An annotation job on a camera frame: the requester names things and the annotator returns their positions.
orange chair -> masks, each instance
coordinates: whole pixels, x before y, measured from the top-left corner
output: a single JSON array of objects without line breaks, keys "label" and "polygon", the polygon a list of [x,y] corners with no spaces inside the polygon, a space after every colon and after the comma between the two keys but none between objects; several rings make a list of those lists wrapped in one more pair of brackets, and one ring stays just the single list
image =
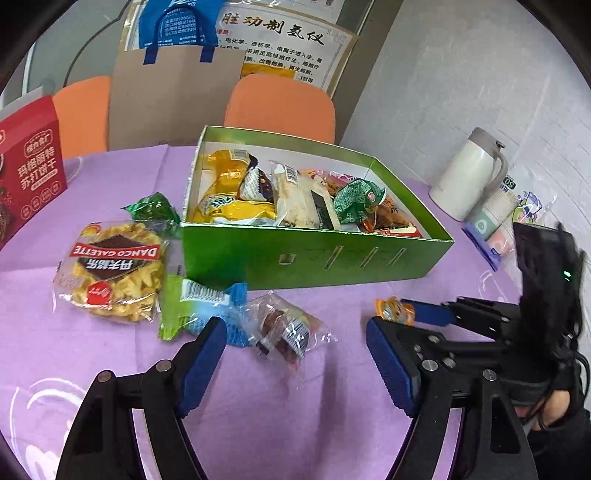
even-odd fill
[{"label": "orange chair", "polygon": [[335,143],[335,106],[318,87],[254,73],[236,84],[225,127],[250,128]]},{"label": "orange chair", "polygon": [[99,76],[72,83],[53,96],[64,159],[107,151],[110,94],[111,77]]}]

purple tablecloth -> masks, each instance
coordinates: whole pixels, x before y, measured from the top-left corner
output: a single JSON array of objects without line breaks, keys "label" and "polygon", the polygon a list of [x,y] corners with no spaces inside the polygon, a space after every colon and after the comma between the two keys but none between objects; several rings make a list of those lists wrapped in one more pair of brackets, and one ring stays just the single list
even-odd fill
[{"label": "purple tablecloth", "polygon": [[[0,430],[34,480],[54,479],[76,410],[100,370],[145,371],[190,339],[162,342],[156,323],[119,325],[60,301],[54,312],[51,282],[88,223],[126,219],[122,206],[157,190],[180,209],[193,151],[160,146],[91,155],[69,189],[0,252]],[[185,419],[211,480],[384,479],[410,421],[392,404],[365,345],[374,300],[518,300],[511,280],[490,272],[459,224],[429,199],[428,187],[408,185],[455,245],[418,280],[282,291],[325,321],[339,342],[306,357],[303,380],[256,361],[250,349],[226,348],[212,387]],[[444,333],[470,337],[454,326]],[[148,480],[155,480],[141,416],[136,423]],[[452,411],[436,479],[447,478],[458,425],[459,412]]]}]

white thermos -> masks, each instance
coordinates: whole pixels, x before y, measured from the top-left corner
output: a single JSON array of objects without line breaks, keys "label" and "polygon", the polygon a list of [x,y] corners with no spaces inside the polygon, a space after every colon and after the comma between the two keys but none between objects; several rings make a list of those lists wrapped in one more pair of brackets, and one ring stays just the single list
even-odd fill
[{"label": "white thermos", "polygon": [[[501,153],[505,146],[482,128],[475,128],[464,147],[453,157],[429,196],[452,218],[463,222],[483,194],[488,194],[507,175],[509,164]],[[495,171],[495,160],[501,163]]]}]

black sleeve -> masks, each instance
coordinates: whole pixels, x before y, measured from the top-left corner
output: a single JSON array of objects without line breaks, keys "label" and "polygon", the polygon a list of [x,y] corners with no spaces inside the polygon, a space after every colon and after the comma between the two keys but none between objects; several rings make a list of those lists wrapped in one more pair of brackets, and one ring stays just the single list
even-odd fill
[{"label": "black sleeve", "polygon": [[549,432],[528,436],[540,480],[591,479],[591,423],[582,406]]}]

red box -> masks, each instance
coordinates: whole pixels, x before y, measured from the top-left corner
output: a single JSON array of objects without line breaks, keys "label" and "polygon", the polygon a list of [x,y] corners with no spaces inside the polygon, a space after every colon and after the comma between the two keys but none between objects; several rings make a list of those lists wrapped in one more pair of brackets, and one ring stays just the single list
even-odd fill
[{"label": "red box", "polygon": [[51,96],[0,122],[0,249],[67,188]]}]

